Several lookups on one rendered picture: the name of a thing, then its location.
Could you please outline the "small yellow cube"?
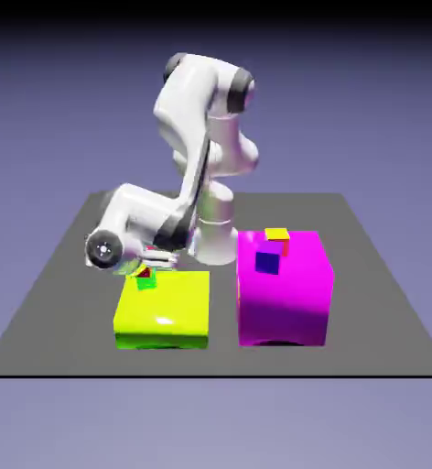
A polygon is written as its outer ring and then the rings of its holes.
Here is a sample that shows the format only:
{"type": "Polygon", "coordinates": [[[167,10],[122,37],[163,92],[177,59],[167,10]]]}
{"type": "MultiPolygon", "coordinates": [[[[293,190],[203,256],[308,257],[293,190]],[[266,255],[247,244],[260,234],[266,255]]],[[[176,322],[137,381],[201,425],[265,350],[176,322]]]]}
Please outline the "small yellow cube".
{"type": "Polygon", "coordinates": [[[265,228],[265,239],[280,244],[282,256],[288,256],[290,235],[286,228],[265,228]]]}

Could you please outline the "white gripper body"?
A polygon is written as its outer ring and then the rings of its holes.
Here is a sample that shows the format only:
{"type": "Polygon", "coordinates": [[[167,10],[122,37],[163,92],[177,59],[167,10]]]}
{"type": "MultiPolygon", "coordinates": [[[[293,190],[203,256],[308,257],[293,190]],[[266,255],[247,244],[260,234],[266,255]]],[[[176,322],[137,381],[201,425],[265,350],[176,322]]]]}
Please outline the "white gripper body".
{"type": "Polygon", "coordinates": [[[113,268],[115,275],[134,276],[145,268],[169,270],[178,263],[178,255],[165,250],[146,249],[141,255],[126,254],[113,268]]]}

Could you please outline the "small blue cube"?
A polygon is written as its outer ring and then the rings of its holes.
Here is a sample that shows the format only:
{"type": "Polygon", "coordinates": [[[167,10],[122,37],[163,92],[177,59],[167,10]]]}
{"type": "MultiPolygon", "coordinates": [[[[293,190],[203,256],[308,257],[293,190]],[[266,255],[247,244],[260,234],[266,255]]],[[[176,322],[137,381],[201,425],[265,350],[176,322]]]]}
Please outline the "small blue cube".
{"type": "Polygon", "coordinates": [[[255,270],[259,273],[277,275],[283,255],[283,244],[278,241],[263,241],[255,251],[255,270]]]}

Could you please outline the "large yellow box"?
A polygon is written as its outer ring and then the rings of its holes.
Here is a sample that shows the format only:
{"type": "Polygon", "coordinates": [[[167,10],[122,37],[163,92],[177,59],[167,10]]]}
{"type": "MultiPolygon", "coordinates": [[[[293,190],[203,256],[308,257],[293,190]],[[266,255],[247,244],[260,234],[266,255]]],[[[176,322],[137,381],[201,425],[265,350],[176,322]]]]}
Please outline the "large yellow box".
{"type": "Polygon", "coordinates": [[[128,277],[113,317],[119,349],[205,349],[209,342],[210,273],[156,271],[157,286],[128,277]]]}

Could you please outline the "large magenta box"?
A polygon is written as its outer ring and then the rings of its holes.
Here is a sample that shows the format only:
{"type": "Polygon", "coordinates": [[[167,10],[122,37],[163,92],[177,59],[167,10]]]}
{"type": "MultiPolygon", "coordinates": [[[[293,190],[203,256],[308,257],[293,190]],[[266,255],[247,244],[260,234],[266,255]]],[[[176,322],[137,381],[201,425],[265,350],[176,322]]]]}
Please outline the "large magenta box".
{"type": "Polygon", "coordinates": [[[335,273],[319,234],[291,231],[288,256],[279,273],[255,270],[255,251],[266,241],[261,231],[238,233],[237,322],[241,346],[326,342],[335,273]]]}

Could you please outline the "small green cube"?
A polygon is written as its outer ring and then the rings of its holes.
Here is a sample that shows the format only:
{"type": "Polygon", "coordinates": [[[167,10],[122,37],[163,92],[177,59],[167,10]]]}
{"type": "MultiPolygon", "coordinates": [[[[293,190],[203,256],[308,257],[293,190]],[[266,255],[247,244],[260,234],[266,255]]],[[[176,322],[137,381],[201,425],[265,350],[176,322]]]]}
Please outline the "small green cube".
{"type": "Polygon", "coordinates": [[[151,267],[145,267],[135,276],[135,281],[140,290],[153,289],[157,286],[156,271],[151,267]]]}

